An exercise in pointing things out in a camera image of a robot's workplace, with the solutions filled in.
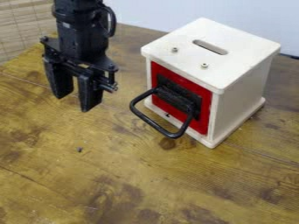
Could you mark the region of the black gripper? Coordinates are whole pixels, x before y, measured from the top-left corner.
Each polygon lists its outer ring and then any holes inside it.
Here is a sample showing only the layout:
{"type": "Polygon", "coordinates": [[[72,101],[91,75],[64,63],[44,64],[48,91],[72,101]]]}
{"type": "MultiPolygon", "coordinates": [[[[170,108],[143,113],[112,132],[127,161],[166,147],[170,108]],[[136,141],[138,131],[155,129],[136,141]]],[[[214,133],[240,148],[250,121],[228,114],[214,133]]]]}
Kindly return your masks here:
{"type": "Polygon", "coordinates": [[[63,98],[73,91],[72,77],[77,77],[83,112],[102,103],[103,90],[118,90],[118,65],[107,56],[108,39],[115,30],[116,23],[108,20],[79,21],[75,24],[59,22],[59,36],[40,40],[51,91],[57,99],[63,98]]]}

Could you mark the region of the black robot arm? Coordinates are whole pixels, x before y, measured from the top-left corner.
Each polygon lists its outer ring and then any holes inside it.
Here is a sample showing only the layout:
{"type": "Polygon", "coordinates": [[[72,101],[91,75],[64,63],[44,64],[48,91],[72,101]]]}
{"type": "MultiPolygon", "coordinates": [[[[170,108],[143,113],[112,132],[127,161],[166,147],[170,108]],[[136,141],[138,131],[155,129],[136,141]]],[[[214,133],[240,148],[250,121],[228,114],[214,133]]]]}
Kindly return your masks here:
{"type": "Polygon", "coordinates": [[[53,95],[79,92],[80,109],[102,103],[103,93],[118,90],[116,63],[107,56],[118,18],[103,0],[53,0],[57,36],[43,37],[43,63],[53,95]]]}

